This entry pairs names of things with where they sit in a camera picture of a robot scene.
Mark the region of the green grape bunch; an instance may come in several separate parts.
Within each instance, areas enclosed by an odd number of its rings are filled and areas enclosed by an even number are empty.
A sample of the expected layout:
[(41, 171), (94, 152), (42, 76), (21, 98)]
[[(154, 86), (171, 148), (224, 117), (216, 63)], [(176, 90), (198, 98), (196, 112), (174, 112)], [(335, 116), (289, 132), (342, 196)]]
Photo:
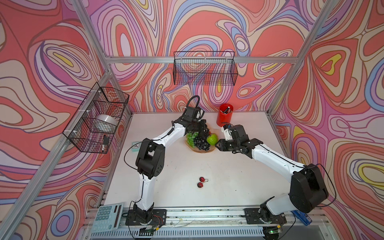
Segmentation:
[(186, 135), (187, 138), (187, 143), (190, 147), (194, 148), (195, 147), (195, 139), (198, 137), (199, 133), (198, 132), (189, 132)]

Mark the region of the dark purple grape bunch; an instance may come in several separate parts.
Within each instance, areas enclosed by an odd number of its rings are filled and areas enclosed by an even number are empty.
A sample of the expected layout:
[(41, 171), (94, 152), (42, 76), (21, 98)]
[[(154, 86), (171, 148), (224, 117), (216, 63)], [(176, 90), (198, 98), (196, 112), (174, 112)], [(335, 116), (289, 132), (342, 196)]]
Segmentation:
[(209, 151), (210, 150), (210, 147), (211, 145), (207, 143), (206, 139), (204, 138), (200, 138), (200, 137), (196, 137), (195, 139), (195, 147), (198, 148), (198, 150), (202, 150), (202, 151)]

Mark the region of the green fake apple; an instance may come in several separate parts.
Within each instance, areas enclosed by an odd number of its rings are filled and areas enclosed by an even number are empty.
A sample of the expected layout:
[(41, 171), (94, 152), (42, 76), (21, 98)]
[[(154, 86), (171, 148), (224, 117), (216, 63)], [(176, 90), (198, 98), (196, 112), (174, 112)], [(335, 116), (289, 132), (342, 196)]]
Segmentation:
[(216, 143), (219, 141), (219, 138), (216, 134), (210, 134), (207, 138), (206, 138), (206, 141), (208, 144), (210, 144), (211, 146), (215, 146)]

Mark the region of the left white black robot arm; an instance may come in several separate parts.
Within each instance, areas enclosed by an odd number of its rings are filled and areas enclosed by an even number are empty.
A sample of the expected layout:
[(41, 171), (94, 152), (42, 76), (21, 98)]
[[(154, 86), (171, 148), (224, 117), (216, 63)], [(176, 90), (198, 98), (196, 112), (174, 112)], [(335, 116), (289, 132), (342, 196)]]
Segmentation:
[(145, 138), (141, 142), (136, 159), (140, 176), (139, 199), (133, 205), (133, 218), (141, 224), (148, 224), (154, 216), (154, 191), (157, 176), (165, 166), (166, 148), (187, 133), (207, 137), (210, 133), (205, 111), (200, 107), (186, 107), (183, 114), (172, 121), (172, 126), (154, 139)]

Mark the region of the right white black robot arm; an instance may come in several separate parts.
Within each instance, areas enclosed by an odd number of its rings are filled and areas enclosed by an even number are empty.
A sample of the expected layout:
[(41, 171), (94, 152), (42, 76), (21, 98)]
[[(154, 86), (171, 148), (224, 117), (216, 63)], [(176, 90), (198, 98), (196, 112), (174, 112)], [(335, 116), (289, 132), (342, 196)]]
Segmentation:
[(318, 166), (293, 161), (269, 148), (262, 141), (250, 139), (242, 125), (224, 124), (221, 131), (225, 138), (215, 147), (221, 152), (243, 154), (268, 166), (290, 183), (290, 191), (271, 197), (260, 205), (256, 218), (269, 224), (285, 212), (311, 212), (329, 197), (324, 178)]

